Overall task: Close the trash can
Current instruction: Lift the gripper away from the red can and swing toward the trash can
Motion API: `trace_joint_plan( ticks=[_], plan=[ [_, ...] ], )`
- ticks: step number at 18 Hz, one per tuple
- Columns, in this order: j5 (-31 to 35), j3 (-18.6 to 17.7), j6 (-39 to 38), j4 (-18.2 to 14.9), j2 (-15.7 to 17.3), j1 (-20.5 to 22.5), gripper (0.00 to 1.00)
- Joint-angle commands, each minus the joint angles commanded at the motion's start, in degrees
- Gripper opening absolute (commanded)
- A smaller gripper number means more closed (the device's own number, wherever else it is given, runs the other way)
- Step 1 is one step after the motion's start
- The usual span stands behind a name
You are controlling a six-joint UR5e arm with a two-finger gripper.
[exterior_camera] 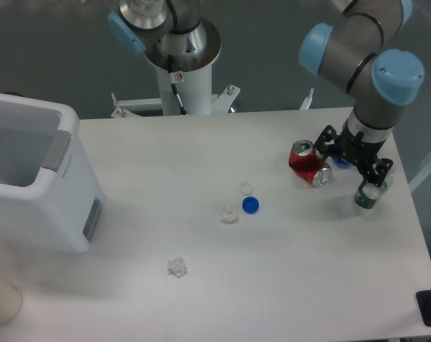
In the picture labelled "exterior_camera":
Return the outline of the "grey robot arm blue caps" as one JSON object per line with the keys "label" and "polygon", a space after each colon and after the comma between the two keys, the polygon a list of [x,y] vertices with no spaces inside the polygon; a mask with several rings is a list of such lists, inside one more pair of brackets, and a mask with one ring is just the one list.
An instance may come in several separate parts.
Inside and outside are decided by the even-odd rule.
{"label": "grey robot arm blue caps", "polygon": [[[393,164],[378,151],[425,76],[412,53],[384,49],[412,10],[411,1],[352,1],[342,26],[314,26],[299,49],[302,66],[355,99],[342,131],[325,128],[315,148],[323,159],[337,157],[356,167],[362,188],[385,183]],[[212,64],[221,38],[201,16],[198,1],[120,1],[107,22],[129,52],[145,55],[155,67],[165,115],[215,112]]]}

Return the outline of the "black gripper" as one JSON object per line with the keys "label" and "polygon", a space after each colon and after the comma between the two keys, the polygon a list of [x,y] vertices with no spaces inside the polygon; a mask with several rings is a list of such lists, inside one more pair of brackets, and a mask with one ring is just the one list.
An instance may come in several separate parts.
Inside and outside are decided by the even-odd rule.
{"label": "black gripper", "polygon": [[386,141],[386,130],[368,127],[359,120],[347,120],[340,134],[332,125],[327,125],[313,144],[323,166],[329,157],[343,158],[356,166],[363,181],[358,186],[362,190],[367,184],[381,187],[393,167],[392,160],[378,158],[378,152]]}

